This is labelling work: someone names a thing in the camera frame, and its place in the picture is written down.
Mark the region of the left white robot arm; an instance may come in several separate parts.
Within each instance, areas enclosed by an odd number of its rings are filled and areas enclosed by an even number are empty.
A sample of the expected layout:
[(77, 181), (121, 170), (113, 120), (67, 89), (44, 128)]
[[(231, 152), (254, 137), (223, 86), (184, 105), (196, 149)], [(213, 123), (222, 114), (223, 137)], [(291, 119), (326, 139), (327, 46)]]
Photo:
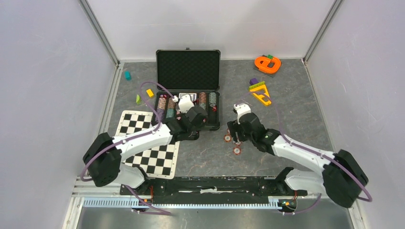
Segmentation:
[[(205, 126), (207, 120), (207, 111), (191, 103), (188, 107), (180, 108), (180, 113), (175, 117), (158, 121), (149, 129), (125, 136), (101, 133), (83, 156), (85, 167), (80, 175), (81, 180), (93, 181), (97, 187), (110, 183), (122, 184), (138, 194), (145, 194), (150, 188), (146, 173), (124, 162), (154, 147), (196, 140), (196, 132)], [(90, 175), (88, 179), (85, 178), (86, 172)]]

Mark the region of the purple poker chip roll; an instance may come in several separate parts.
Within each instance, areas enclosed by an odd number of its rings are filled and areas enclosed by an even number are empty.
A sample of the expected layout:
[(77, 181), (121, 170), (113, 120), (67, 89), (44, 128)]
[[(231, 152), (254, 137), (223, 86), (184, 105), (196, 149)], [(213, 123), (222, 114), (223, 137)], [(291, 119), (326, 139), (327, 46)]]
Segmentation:
[(157, 114), (155, 115), (155, 121), (156, 122), (159, 122), (159, 121), (163, 121), (163, 119), (164, 119), (164, 112), (165, 112), (165, 110), (164, 109), (158, 109), (157, 110)]

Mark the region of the grey green chip roll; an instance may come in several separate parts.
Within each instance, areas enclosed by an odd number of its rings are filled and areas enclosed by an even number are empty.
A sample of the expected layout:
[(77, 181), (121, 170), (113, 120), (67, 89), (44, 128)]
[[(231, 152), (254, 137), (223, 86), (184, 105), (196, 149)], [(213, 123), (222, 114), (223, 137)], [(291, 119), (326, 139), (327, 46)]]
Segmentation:
[(210, 107), (215, 107), (217, 104), (217, 94), (215, 92), (209, 93), (208, 102)]

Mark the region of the brown 100 chip roll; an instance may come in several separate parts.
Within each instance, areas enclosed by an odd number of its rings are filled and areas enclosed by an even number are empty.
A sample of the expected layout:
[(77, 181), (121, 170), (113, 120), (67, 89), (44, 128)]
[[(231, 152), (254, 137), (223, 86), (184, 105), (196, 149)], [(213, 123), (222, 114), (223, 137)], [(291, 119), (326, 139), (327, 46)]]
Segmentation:
[(173, 101), (173, 98), (169, 98), (167, 108), (173, 110), (176, 109), (176, 103)]

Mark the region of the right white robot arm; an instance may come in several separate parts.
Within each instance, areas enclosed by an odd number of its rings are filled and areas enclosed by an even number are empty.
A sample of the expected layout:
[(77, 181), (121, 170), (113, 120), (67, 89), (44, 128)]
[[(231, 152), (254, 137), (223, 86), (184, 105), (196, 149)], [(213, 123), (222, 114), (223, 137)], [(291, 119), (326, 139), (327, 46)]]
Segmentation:
[(234, 104), (237, 118), (228, 122), (230, 135), (235, 142), (250, 141), (260, 152), (292, 160), (306, 168), (300, 171), (286, 169), (276, 181), (282, 195), (293, 190), (305, 190), (327, 195), (335, 204), (350, 208), (360, 194), (372, 201), (366, 190), (369, 179), (352, 154), (341, 149), (335, 153), (295, 141), (276, 129), (265, 128), (250, 106)]

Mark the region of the brown poker chip roll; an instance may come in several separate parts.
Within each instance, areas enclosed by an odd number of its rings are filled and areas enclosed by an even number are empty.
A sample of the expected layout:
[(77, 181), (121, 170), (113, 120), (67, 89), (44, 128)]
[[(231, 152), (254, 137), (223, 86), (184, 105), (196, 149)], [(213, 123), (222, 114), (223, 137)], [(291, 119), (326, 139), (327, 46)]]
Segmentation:
[(199, 105), (206, 105), (206, 93), (199, 93)]

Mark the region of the pink brown chip roll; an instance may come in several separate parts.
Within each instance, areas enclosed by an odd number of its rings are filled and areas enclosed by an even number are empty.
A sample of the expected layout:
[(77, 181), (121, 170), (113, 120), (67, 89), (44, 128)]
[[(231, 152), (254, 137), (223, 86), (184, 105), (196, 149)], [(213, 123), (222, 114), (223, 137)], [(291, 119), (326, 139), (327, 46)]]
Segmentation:
[(166, 102), (167, 102), (167, 99), (166, 99), (165, 97), (160, 97), (160, 98), (158, 99), (157, 108), (160, 109), (160, 110), (165, 110), (165, 108), (166, 108)]

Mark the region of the black poker carrying case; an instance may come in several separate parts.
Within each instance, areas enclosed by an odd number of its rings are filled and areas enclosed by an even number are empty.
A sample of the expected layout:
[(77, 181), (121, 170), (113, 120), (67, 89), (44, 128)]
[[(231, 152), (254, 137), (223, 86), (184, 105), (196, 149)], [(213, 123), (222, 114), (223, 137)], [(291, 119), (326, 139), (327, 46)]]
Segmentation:
[[(208, 113), (208, 120), (201, 131), (216, 131), (220, 127), (221, 108), (219, 77), (220, 77), (219, 50), (157, 50), (157, 93), (155, 109), (158, 110), (158, 99), (161, 94), (167, 94), (164, 119), (168, 110), (168, 100), (179, 93), (197, 93), (193, 101)], [(199, 105), (199, 93), (206, 93), (206, 105)], [(209, 106), (209, 93), (217, 94), (217, 112)]]

